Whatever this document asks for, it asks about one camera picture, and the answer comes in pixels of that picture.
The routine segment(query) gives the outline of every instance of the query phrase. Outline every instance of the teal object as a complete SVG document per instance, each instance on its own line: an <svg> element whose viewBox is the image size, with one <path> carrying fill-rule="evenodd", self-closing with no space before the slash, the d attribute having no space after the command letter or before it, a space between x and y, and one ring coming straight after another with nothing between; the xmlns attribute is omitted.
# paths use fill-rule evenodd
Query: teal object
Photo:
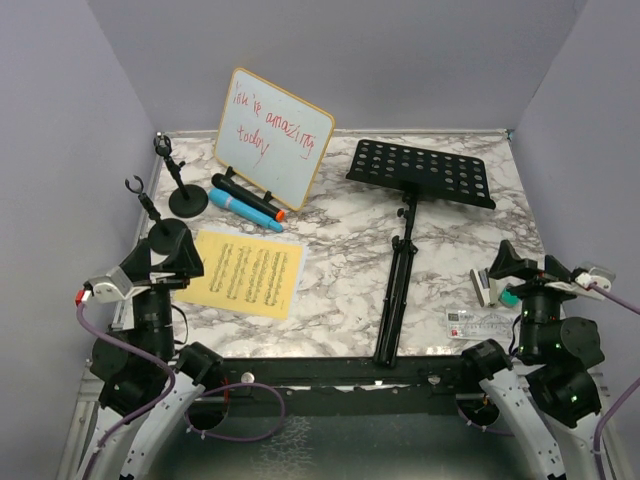
<svg viewBox="0 0 640 480"><path fill-rule="evenodd" d="M244 202L233 198L224 190L218 188L212 188L209 192L209 200L215 203L221 208L231 210L233 213L240 215L241 217L251 220L258 225L262 225L265 228L269 228L274 232L282 232L282 225L276 222L271 217L266 216L264 213L259 212L255 208L250 207Z"/></svg>
<svg viewBox="0 0 640 480"><path fill-rule="evenodd" d="M503 304L505 307L509 307L509 308L515 307L520 301L518 297L516 297L515 295L511 295L507 290L511 286L512 285L509 284L506 287L504 287L504 289L502 290L502 293L500 294L500 303Z"/></svg>

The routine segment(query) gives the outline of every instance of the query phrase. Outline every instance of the red handwriting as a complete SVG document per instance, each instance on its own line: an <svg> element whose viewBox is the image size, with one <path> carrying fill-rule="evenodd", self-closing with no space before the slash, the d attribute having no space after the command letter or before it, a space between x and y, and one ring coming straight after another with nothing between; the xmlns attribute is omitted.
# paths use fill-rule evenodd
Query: red handwriting
<svg viewBox="0 0 640 480"><path fill-rule="evenodd" d="M239 91L240 87L242 87L240 82L236 82L236 90L233 94L233 103L238 105L249 105L249 97L247 97L246 93Z"/></svg>
<svg viewBox="0 0 640 480"><path fill-rule="evenodd" d="M256 96L253 96L253 113L256 114L256 117L260 117L260 110L262 110L262 104L256 100Z"/></svg>
<svg viewBox="0 0 640 480"><path fill-rule="evenodd" d="M257 129L254 133L248 133L245 131L244 127L240 125L238 127L237 132L238 132L238 139L241 142L255 145L255 147L260 150L260 158L258 159L256 164L253 166L253 168L256 168L258 164L262 161L264 154L267 153L267 150L269 150L269 147L271 146L271 144L264 142L264 137L260 136L260 129Z"/></svg>
<svg viewBox="0 0 640 480"><path fill-rule="evenodd" d="M300 158L303 158L305 160L309 158L309 155L311 155L311 150L315 146L315 143L313 141L313 139L316 138L315 135L302 133L300 131L300 125L289 122L288 120L282 118L282 116L274 115L271 112L267 113L265 121L273 128L282 130L287 137L293 139L294 142L301 145L302 148L307 150L306 156L300 155Z"/></svg>

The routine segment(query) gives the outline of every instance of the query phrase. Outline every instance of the screw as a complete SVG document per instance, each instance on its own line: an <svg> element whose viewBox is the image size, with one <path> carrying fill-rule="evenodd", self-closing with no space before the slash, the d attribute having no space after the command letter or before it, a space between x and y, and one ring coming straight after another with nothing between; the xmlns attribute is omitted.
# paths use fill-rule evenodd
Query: screw
<svg viewBox="0 0 640 480"><path fill-rule="evenodd" d="M244 372L240 377L242 383L253 383L256 381L256 377L251 372Z"/></svg>

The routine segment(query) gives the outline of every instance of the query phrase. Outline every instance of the gray wall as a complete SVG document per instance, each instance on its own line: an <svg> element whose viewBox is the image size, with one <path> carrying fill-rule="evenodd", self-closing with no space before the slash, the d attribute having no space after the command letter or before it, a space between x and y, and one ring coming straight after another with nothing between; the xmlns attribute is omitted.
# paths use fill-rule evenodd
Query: gray wall
<svg viewBox="0 0 640 480"><path fill-rule="evenodd" d="M218 128L243 66L341 128L513 128L585 0L88 0L163 130Z"/></svg>
<svg viewBox="0 0 640 480"><path fill-rule="evenodd" d="M614 293L640 303L640 3L591 0L514 136L514 154L545 248L570 266L618 273ZM618 396L640 375L640 318L615 304L566 304L597 320L607 383ZM640 451L640 394L616 420ZM637 473L640 456L632 455Z"/></svg>
<svg viewBox="0 0 640 480"><path fill-rule="evenodd" d="M91 345L74 296L131 248L153 128L83 0L3 2L0 64L0 477L50 480Z"/></svg>

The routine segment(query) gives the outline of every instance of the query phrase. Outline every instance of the whiteboard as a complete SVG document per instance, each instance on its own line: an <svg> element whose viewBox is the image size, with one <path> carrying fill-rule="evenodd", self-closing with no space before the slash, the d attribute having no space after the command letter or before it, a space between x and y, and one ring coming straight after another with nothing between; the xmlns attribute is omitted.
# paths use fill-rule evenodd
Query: whiteboard
<svg viewBox="0 0 640 480"><path fill-rule="evenodd" d="M334 126L327 112L237 68L213 155L289 208L299 210Z"/></svg>

